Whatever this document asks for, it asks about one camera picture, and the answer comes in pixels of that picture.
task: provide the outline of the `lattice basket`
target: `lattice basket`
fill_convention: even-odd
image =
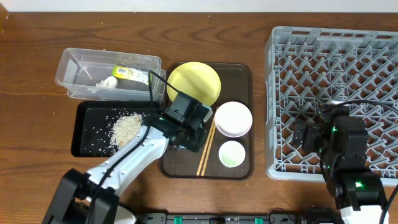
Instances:
[[[376,100],[398,108],[398,33],[275,27],[266,49],[266,165],[273,179],[323,182],[320,160],[292,144],[295,120],[320,122],[330,101]],[[349,105],[369,133],[366,164],[398,184],[398,115]]]

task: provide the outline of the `black tray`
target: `black tray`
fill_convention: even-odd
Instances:
[[[173,64],[167,74],[183,64]],[[221,93],[217,101],[211,106],[213,115],[218,106],[229,101],[238,101],[246,105],[253,114],[252,105],[252,74],[250,69],[239,63],[207,63],[215,69],[221,79]],[[166,105],[171,104],[166,98]],[[205,123],[205,129],[210,130],[213,116]],[[243,163],[235,168],[226,168],[218,158],[218,150],[226,141],[238,141],[246,150]],[[160,169],[168,177],[199,178],[199,179],[228,179],[243,180],[248,178],[253,171],[253,127],[240,138],[229,138],[215,129],[213,143],[211,145],[208,162],[204,176],[197,176],[203,148],[199,152],[191,152],[187,149],[168,149],[160,159]]]
[[[159,104],[153,102],[154,110]],[[148,101],[84,101],[79,104],[76,112],[75,130],[71,153],[75,157],[109,157],[113,147],[109,147],[113,124],[117,116],[127,113],[149,114]]]

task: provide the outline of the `wooden chopstick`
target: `wooden chopstick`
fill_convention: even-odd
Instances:
[[[213,126],[213,129],[211,130],[211,133],[210,133],[210,135],[211,135],[211,137],[210,137],[210,142],[209,142],[208,150],[207,150],[207,152],[206,152],[206,159],[205,159],[205,163],[204,163],[204,165],[203,165],[203,169],[202,169],[202,171],[201,171],[201,176],[204,176],[204,175],[205,175],[207,160],[208,160],[208,158],[209,158],[210,149],[211,149],[211,144],[213,143],[214,133],[216,133],[216,126],[215,126],[215,125]]]
[[[214,120],[214,117],[213,117],[213,121],[211,122],[210,132],[209,132],[209,135],[207,135],[207,140],[206,140],[205,148],[204,148],[204,150],[203,150],[203,154],[201,155],[201,159],[200,159],[200,163],[199,163],[199,168],[198,168],[197,175],[200,174],[201,165],[203,164],[203,160],[204,160],[205,155],[206,155],[207,146],[208,146],[209,141],[210,141],[211,130],[213,130],[213,126],[214,126],[214,125],[215,125],[215,120]]]

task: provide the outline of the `small white cup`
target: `small white cup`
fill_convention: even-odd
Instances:
[[[244,104],[232,101],[224,103],[217,109],[215,124],[225,136],[238,138],[250,130],[253,117]]]
[[[237,141],[228,141],[224,143],[218,151],[218,157],[221,163],[227,168],[234,168],[242,164],[246,152],[241,143]]]

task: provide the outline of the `yellow bowl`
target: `yellow bowl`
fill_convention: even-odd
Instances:
[[[176,89],[211,106],[221,92],[221,81],[216,71],[205,63],[188,62],[178,66],[167,80]],[[177,92],[167,87],[167,94],[173,101]]]

